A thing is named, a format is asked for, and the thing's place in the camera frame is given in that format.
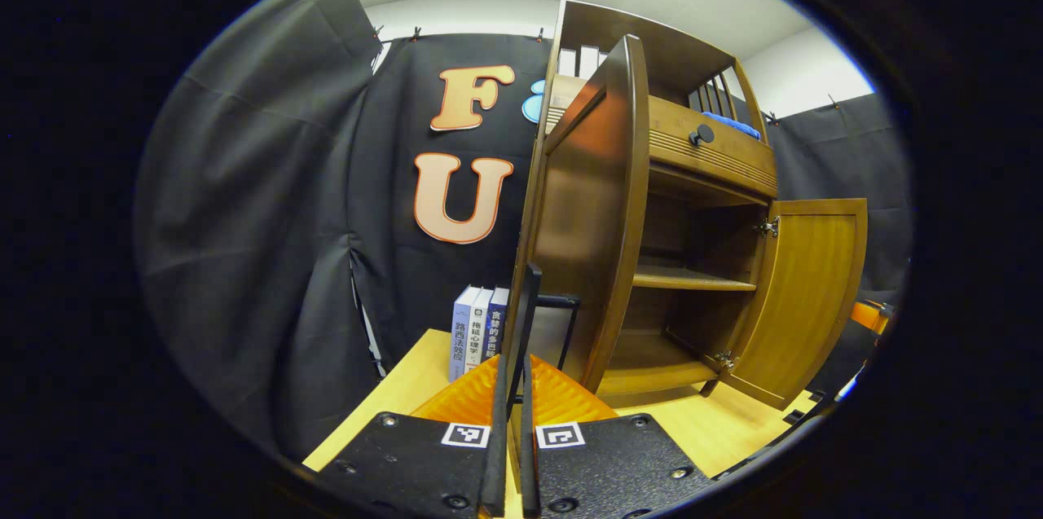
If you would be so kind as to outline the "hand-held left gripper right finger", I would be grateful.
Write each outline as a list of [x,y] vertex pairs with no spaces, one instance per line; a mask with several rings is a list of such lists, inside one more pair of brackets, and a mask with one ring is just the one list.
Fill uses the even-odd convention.
[[636,518],[712,485],[654,416],[616,414],[535,355],[525,359],[519,429],[526,518]]

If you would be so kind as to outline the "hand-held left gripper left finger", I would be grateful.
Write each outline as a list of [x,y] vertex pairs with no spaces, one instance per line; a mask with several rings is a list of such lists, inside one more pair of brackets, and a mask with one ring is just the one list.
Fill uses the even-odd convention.
[[496,355],[411,414],[377,412],[318,475],[382,517],[502,517],[509,405],[510,362]]

